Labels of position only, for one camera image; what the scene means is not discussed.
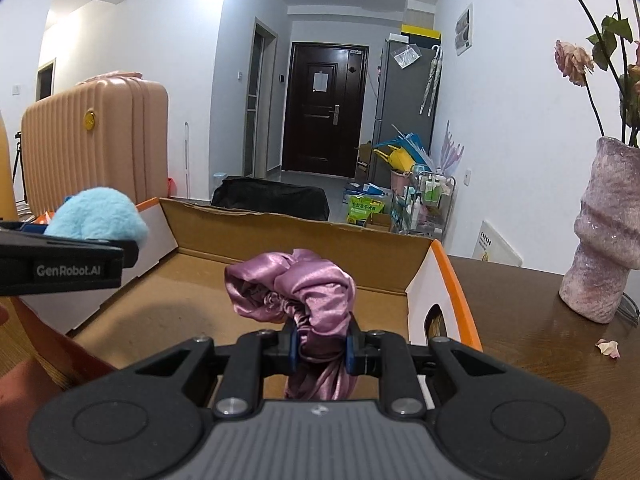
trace black fabric cover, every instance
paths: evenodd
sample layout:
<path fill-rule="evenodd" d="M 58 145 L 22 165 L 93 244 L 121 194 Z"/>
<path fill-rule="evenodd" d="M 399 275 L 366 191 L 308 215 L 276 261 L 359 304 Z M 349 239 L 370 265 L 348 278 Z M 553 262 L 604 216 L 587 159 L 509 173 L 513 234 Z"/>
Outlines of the black fabric cover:
<path fill-rule="evenodd" d="M 294 186 L 258 178 L 226 178 L 211 199 L 214 207 L 281 213 L 305 220 L 329 219 L 329 203 L 319 187 Z"/>

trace green package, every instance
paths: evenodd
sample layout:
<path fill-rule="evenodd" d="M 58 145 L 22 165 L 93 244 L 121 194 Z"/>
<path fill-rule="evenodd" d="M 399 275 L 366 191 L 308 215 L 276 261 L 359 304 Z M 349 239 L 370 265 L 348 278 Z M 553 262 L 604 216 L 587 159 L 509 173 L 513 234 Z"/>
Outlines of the green package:
<path fill-rule="evenodd" d="M 371 213 L 382 213 L 385 203 L 370 196 L 354 195 L 349 198 L 347 223 L 364 225 Z"/>

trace dark brown tabletop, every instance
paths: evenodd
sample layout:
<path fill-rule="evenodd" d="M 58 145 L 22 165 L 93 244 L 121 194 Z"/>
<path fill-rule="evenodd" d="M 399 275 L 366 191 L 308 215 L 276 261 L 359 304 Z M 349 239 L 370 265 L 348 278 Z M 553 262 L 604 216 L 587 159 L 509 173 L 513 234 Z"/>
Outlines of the dark brown tabletop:
<path fill-rule="evenodd" d="M 597 480 L 640 478 L 640 328 L 616 316 L 591 322 L 558 296 L 562 276 L 451 258 L 484 352 L 580 392 L 611 424 Z M 619 343 L 620 359 L 600 354 L 599 339 Z"/>

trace fluffy blue ball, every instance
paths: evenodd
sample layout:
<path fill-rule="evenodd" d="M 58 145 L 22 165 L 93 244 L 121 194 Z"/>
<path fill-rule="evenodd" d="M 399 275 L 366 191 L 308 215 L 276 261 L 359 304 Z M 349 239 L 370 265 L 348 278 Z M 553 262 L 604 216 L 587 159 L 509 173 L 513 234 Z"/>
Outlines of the fluffy blue ball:
<path fill-rule="evenodd" d="M 75 240 L 146 239 L 149 228 L 126 195 L 108 187 L 83 191 L 65 202 L 45 234 Z"/>

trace vase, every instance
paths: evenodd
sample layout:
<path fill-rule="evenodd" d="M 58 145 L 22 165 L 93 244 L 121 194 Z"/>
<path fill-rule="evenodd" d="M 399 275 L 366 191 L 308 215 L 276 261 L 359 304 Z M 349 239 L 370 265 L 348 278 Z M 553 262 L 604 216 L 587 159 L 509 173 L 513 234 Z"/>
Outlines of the vase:
<path fill-rule="evenodd" d="M 609 323 L 631 269 L 640 268 L 640 149 L 598 139 L 574 231 L 580 238 L 560 297 L 574 311 Z"/>

